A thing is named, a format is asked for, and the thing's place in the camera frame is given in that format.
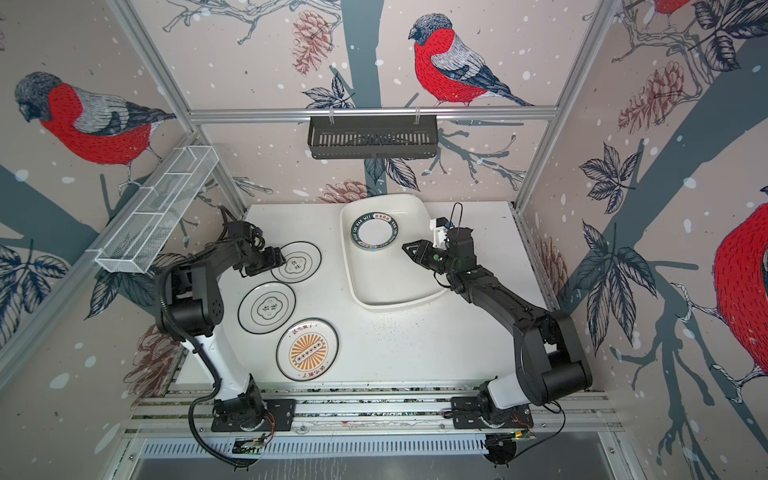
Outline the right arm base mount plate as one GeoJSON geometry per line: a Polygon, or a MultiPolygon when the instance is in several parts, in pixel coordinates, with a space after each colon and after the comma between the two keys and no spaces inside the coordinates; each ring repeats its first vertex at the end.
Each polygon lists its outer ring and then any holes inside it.
{"type": "Polygon", "coordinates": [[[458,396],[450,399],[450,407],[441,412],[444,419],[452,422],[457,430],[474,429],[523,429],[533,428],[528,405],[520,405],[489,413],[484,417],[476,397],[458,396]]]}

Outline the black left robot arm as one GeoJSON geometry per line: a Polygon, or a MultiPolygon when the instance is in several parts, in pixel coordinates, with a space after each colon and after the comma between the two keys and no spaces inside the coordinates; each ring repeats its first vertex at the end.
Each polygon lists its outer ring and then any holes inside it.
{"type": "Polygon", "coordinates": [[[202,252],[159,268],[155,274],[158,330],[196,355],[212,380],[214,431],[253,431],[268,418],[267,404],[220,327],[225,305],[219,277],[234,270],[253,277],[285,263],[278,247],[268,247],[260,228],[226,221],[217,241],[202,252]]]}

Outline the green rim plate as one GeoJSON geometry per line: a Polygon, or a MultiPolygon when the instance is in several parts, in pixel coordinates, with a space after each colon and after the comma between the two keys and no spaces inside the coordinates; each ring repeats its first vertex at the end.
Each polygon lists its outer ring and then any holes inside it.
{"type": "Polygon", "coordinates": [[[378,251],[388,247],[398,234],[397,221],[383,212],[363,214],[350,227],[353,244],[365,251],[378,251]]]}

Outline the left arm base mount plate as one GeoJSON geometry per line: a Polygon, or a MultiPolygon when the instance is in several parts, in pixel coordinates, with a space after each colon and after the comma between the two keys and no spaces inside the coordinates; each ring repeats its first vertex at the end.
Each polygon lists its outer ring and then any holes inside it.
{"type": "Polygon", "coordinates": [[[264,401],[265,413],[259,422],[255,420],[225,420],[214,417],[211,430],[217,433],[287,432],[291,430],[297,402],[293,399],[277,398],[264,401]]]}

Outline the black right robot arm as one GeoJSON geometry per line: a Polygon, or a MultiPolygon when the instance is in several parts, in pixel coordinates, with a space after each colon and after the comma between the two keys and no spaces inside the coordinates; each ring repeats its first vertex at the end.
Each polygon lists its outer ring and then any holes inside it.
{"type": "Polygon", "coordinates": [[[470,228],[453,227],[441,243],[416,240],[402,250],[415,264],[443,275],[449,290],[490,314],[513,337],[514,372],[479,387],[479,414],[486,423],[501,425],[519,407],[544,406],[593,386],[573,319],[525,300],[480,265],[470,228]]]}

